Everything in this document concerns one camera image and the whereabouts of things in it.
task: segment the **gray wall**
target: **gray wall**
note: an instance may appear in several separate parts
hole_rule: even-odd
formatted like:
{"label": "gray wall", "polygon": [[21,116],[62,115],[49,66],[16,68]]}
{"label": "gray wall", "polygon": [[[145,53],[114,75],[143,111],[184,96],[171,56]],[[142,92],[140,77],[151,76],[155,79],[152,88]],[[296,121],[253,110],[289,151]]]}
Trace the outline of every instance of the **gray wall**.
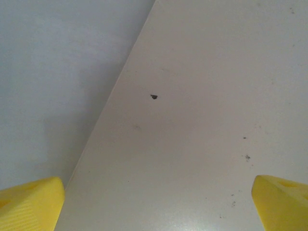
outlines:
{"label": "gray wall", "polygon": [[154,0],[3,0],[0,188],[67,184]]}

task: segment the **ridged yellow plastic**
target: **ridged yellow plastic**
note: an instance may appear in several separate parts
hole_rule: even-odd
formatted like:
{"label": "ridged yellow plastic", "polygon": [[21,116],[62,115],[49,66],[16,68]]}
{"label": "ridged yellow plastic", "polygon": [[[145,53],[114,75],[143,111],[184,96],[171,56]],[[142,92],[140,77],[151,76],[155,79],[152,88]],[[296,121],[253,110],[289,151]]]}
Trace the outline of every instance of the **ridged yellow plastic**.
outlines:
{"label": "ridged yellow plastic", "polygon": [[53,231],[64,203],[58,177],[0,191],[0,231]]}
{"label": "ridged yellow plastic", "polygon": [[308,231],[308,185],[257,176],[252,197],[266,231]]}

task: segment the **yellow plastic piece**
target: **yellow plastic piece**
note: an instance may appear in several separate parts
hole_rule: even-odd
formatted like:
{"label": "yellow plastic piece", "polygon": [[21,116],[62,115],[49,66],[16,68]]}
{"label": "yellow plastic piece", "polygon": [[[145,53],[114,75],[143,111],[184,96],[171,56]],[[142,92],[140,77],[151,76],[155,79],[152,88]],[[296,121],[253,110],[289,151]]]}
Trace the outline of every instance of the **yellow plastic piece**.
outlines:
{"label": "yellow plastic piece", "polygon": [[0,231],[53,231],[64,203],[58,177],[0,191]]}
{"label": "yellow plastic piece", "polygon": [[252,197],[266,231],[308,231],[308,185],[257,176]]}

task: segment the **white surface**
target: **white surface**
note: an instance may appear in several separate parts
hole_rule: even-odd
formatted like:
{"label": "white surface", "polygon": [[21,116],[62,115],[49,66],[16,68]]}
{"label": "white surface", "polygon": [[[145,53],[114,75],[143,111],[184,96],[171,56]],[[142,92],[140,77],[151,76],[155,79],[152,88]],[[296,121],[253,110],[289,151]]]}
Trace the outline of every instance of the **white surface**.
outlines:
{"label": "white surface", "polygon": [[0,189],[66,184],[154,0],[2,0]]}
{"label": "white surface", "polygon": [[255,176],[308,183],[307,23],[306,0],[157,1],[56,230],[261,231]]}

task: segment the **white board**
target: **white board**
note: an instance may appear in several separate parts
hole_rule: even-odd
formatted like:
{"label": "white board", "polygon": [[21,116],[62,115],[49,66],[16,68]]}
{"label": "white board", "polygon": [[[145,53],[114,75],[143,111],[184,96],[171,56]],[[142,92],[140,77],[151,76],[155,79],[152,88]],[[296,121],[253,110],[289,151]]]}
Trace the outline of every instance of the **white board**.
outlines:
{"label": "white board", "polygon": [[255,176],[308,183],[307,12],[305,0],[157,1],[56,230],[263,230]]}

